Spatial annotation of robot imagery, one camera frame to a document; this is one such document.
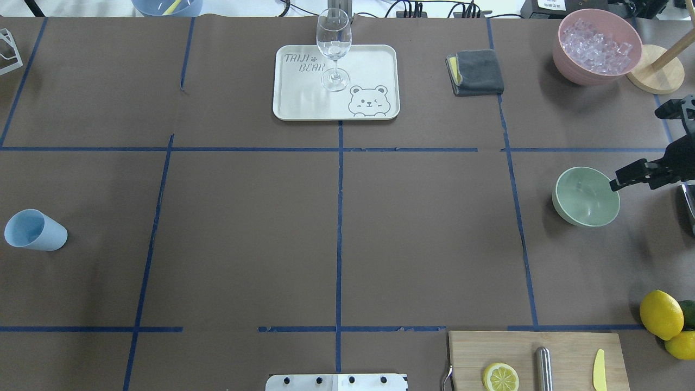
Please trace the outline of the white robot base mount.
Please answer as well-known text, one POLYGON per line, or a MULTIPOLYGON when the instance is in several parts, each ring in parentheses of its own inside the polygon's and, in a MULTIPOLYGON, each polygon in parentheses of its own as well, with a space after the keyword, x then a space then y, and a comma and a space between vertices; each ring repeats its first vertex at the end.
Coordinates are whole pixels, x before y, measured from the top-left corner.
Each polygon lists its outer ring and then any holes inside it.
POLYGON ((406 374, 276 374, 266 390, 408 390, 406 374))

